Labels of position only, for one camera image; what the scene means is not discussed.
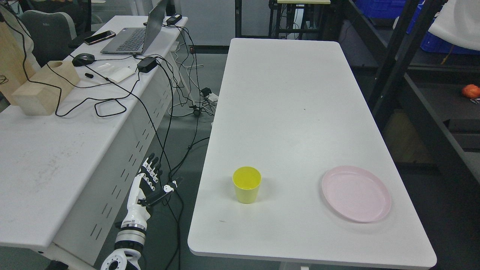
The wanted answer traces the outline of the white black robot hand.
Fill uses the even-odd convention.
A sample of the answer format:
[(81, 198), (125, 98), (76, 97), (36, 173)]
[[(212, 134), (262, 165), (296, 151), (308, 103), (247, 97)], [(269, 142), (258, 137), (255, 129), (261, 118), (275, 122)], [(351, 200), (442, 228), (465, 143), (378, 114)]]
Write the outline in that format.
[(121, 223), (121, 228), (135, 227), (147, 229), (147, 221), (151, 217), (150, 210), (161, 202), (166, 195), (177, 190), (180, 178), (161, 184), (159, 176), (161, 163), (154, 153), (142, 163), (135, 176), (127, 199), (127, 215)]

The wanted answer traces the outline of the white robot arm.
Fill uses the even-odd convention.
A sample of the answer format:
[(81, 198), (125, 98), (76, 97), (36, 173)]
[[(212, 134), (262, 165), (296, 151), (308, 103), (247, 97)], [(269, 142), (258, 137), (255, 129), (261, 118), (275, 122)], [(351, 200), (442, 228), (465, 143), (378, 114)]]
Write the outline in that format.
[(145, 239), (145, 229), (122, 227), (115, 239), (114, 251), (103, 261), (101, 270), (140, 270)]

